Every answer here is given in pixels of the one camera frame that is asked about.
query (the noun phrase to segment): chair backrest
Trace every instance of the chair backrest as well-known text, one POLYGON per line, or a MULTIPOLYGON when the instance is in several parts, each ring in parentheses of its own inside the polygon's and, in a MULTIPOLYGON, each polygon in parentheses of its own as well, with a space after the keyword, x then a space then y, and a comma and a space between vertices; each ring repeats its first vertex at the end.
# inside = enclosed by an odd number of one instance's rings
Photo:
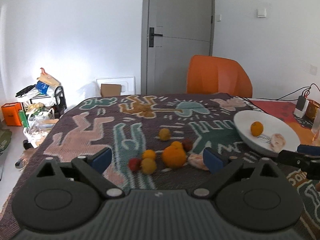
POLYGON ((187 76, 187 93, 213 94, 218 92, 251 98, 252 84, 244 69, 234 60, 193 56, 187 76))

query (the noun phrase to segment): door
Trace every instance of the door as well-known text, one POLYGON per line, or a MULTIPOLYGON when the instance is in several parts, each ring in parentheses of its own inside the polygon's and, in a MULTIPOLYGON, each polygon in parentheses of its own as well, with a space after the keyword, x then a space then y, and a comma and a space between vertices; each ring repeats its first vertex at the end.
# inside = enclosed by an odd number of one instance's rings
POLYGON ((212 1, 149 0, 147 94, 186 92, 191 57, 210 55, 212 1))

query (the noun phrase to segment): door handle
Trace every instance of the door handle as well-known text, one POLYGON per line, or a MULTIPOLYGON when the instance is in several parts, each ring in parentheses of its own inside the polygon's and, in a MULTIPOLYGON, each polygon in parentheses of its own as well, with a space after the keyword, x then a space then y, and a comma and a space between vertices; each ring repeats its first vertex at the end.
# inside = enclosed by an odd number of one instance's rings
POLYGON ((163 37, 163 34, 155 33, 155 29, 153 27, 149 28, 149 48, 154 47, 154 36, 163 37))

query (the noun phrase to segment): white floor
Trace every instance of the white floor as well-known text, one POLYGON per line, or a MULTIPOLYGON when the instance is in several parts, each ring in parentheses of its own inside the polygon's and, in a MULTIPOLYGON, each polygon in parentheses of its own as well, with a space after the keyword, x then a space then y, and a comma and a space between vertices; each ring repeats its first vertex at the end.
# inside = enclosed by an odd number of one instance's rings
POLYGON ((23 134, 23 127, 4 126, 2 128, 9 128, 12 131, 12 137, 9 146, 0 156, 0 164, 4 163, 2 178, 0 181, 0 211, 21 175, 21 171, 15 168, 14 164, 20 159, 20 156, 24 151, 22 142, 26 139, 23 134))

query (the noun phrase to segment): white plate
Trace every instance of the white plate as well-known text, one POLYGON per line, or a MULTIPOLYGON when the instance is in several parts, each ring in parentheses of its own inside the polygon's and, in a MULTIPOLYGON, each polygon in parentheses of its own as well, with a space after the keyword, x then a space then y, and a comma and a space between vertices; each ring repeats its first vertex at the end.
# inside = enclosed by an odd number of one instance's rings
POLYGON ((252 110, 244 110, 236 113, 234 123, 241 139, 253 150, 268 157, 277 157, 278 153, 271 149, 270 137, 274 133, 280 133, 286 144, 283 150, 295 152, 300 144, 300 139, 292 128, 280 119, 252 110), (262 135, 255 137, 251 134, 250 127, 255 121, 263 124, 262 135))

